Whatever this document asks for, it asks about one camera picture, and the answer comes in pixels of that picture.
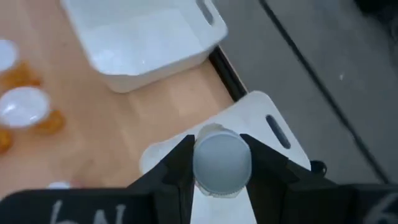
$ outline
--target black strip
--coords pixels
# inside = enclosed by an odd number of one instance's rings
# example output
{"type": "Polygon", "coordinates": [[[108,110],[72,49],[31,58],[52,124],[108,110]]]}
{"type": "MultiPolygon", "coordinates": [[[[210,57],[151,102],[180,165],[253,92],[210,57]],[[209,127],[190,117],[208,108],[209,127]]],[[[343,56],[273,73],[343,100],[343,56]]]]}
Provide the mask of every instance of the black strip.
{"type": "Polygon", "coordinates": [[[232,69],[223,52],[217,47],[209,56],[225,88],[228,90],[232,100],[238,101],[247,94],[237,74],[232,69]]]}
{"type": "Polygon", "coordinates": [[[301,54],[299,51],[299,48],[296,46],[292,38],[290,38],[290,35],[287,33],[283,25],[280,23],[272,9],[269,7],[269,5],[266,3],[265,0],[259,0],[260,4],[264,8],[264,10],[267,12],[268,17],[271,19],[271,21],[274,23],[284,40],[287,42],[287,44],[290,46],[292,49],[293,53],[299,60],[299,62],[303,65],[304,69],[308,72],[310,75],[310,78],[312,81],[316,84],[318,89],[321,91],[324,99],[329,103],[331,106],[331,109],[333,112],[337,115],[337,118],[339,121],[342,123],[342,125],[345,126],[345,128],[351,133],[355,145],[358,147],[358,149],[362,152],[363,156],[365,159],[370,163],[373,171],[376,173],[376,175],[385,183],[389,184],[391,183],[390,180],[387,178],[386,173],[383,171],[383,169],[380,167],[380,165],[376,162],[374,156],[370,153],[369,149],[366,147],[365,143],[361,139],[361,137],[356,133],[354,130],[353,126],[351,123],[348,121],[346,116],[341,112],[341,109],[327,90],[326,86],[322,83],[322,81],[318,78],[318,75],[316,74],[315,70],[311,67],[311,65],[308,63],[308,61],[305,59],[305,57],[301,54]]]}

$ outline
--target black table edge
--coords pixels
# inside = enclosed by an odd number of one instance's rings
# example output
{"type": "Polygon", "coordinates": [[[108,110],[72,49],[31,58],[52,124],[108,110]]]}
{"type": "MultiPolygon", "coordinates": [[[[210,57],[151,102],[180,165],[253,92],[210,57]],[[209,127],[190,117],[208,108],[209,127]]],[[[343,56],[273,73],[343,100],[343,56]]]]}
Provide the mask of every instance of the black table edge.
{"type": "Polygon", "coordinates": [[[220,47],[214,49],[209,59],[233,101],[238,101],[248,93],[220,47]]]}

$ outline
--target orange translucent cup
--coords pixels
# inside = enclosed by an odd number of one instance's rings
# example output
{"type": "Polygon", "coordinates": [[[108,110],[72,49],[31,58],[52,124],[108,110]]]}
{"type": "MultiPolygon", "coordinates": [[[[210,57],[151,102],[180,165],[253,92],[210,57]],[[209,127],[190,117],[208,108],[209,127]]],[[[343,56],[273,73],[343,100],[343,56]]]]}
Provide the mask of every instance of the orange translucent cup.
{"type": "Polygon", "coordinates": [[[0,128],[0,154],[8,151],[9,148],[14,144],[12,134],[10,130],[0,128]]]}
{"type": "Polygon", "coordinates": [[[0,97],[0,123],[10,129],[31,129],[53,134],[65,125],[65,118],[50,105],[49,96],[31,86],[11,89],[0,97]]]}
{"type": "Polygon", "coordinates": [[[17,45],[0,39],[0,86],[5,90],[20,86],[39,86],[41,80],[21,59],[17,45]]]}

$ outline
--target gray floor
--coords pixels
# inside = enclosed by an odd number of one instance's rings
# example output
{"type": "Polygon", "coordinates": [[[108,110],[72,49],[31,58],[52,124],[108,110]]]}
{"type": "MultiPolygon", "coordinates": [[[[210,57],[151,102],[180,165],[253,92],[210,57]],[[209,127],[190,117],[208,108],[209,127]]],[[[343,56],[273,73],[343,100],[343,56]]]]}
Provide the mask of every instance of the gray floor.
{"type": "MultiPolygon", "coordinates": [[[[355,130],[396,181],[398,81],[389,42],[352,3],[321,2],[269,0],[355,130]]],[[[215,4],[229,27],[221,49],[242,82],[274,100],[308,156],[326,162],[327,177],[345,184],[379,182],[259,1],[215,4]]]]}

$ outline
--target bin handle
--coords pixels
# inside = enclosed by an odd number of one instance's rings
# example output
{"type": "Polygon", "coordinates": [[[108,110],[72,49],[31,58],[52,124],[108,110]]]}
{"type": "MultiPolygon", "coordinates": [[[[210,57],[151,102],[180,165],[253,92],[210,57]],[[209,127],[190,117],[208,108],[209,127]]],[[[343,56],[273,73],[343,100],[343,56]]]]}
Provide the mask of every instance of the bin handle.
{"type": "Polygon", "coordinates": [[[215,37],[219,40],[223,39],[226,36],[228,29],[216,6],[211,0],[197,0],[197,4],[203,15],[206,17],[208,23],[214,28],[216,32],[215,37]]]}

